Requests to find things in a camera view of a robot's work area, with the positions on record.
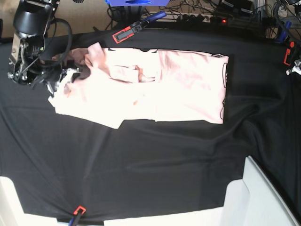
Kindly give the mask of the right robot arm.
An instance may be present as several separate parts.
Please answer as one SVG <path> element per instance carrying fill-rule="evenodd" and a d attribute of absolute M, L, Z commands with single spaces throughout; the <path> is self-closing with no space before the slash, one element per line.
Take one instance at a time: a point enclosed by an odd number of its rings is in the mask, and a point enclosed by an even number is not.
<path fill-rule="evenodd" d="M 34 88 L 37 84 L 46 84 L 51 95 L 67 75 L 71 81 L 78 77 L 87 77 L 88 67 L 74 60 L 68 60 L 71 50 L 72 30 L 64 19 L 55 17 L 59 6 L 57 0 L 21 0 L 17 7 L 13 26 L 15 33 L 9 56 L 8 78 L 20 85 Z M 65 51 L 56 60 L 42 60 L 50 50 L 46 43 L 47 31 L 52 24 L 62 23 L 67 28 Z"/>

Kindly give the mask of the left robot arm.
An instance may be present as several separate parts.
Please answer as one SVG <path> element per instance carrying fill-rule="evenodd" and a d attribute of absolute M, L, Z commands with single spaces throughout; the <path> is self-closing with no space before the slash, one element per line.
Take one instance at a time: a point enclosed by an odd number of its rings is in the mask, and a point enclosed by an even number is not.
<path fill-rule="evenodd" d="M 285 45 L 283 64 L 287 66 L 286 75 L 301 74 L 301 2 L 299 0 L 277 0 L 273 15 L 280 34 L 277 42 Z"/>

